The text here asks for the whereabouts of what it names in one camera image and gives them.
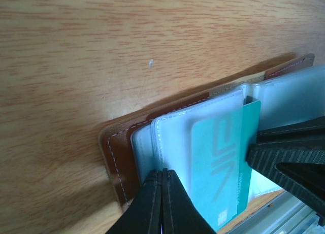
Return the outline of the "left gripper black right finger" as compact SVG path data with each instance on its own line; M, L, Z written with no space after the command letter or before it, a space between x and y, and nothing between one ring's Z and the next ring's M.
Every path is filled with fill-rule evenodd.
M174 170L162 171L162 233L215 233L186 193Z

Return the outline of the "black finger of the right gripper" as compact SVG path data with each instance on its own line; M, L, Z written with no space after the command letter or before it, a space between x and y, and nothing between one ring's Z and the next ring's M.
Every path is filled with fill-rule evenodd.
M258 131L248 165L320 217L324 226L324 117Z

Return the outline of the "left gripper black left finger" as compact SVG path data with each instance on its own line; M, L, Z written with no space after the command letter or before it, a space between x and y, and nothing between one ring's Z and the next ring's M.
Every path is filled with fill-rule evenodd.
M129 208L107 233L160 233L162 171L151 171Z

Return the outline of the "brown leather card holder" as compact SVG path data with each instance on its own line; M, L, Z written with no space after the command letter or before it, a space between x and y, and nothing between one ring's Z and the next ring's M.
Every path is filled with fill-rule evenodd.
M133 153L131 136L137 129L156 117L192 108L236 88L243 89L246 100L262 102L262 130L323 116L324 66L315 66L314 58L312 53L291 60L275 58L111 121L100 132L99 145L122 210L128 209L139 192L140 167L152 169L147 160L136 159Z

